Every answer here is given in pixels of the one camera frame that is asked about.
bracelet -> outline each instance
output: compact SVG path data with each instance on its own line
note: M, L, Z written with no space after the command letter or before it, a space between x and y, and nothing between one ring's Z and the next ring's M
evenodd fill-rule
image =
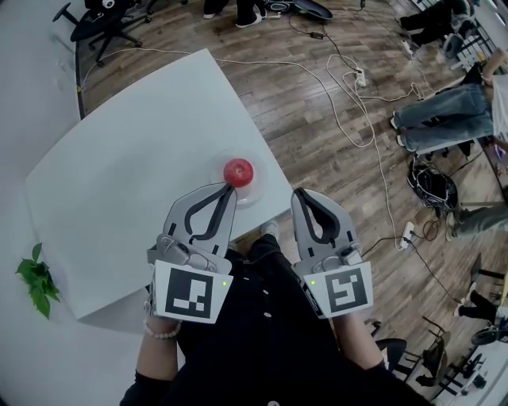
M179 320L178 323L176 324L175 330L173 330L171 333L156 334L148 326L146 319L143 320L143 324L144 324L144 332L154 339L173 339L176 337L178 333L180 333L180 328L182 328L182 321Z

blue jeans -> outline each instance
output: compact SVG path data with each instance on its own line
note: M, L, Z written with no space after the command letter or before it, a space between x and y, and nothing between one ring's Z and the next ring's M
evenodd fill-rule
M433 117L447 120L435 127L421 126ZM463 142L491 136L491 102L483 85L468 83L398 110L395 124L406 131L401 136L408 151L418 151L447 142Z

green plant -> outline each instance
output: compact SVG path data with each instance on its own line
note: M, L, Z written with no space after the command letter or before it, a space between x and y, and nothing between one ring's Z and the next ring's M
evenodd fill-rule
M37 262L42 243L38 243L32 249L32 259L23 259L17 268L16 274L20 274L29 287L29 294L33 304L39 312L49 319L50 304L47 297L60 302L56 296L59 290L53 284L49 274L49 266L46 262Z

red apple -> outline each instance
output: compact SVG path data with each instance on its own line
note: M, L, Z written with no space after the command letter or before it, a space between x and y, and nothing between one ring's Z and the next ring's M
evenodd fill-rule
M247 186L254 177L251 163L242 158L231 159L224 167L224 180L235 187Z

black shirt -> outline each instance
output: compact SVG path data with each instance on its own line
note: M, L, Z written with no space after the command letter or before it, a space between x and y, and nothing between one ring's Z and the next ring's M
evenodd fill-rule
M267 252L259 245L254 258ZM137 373L121 406L429 404L384 368L364 371L341 355L329 321L316 317L280 252L237 262L231 274L217 323L183 324L186 363L175 380Z

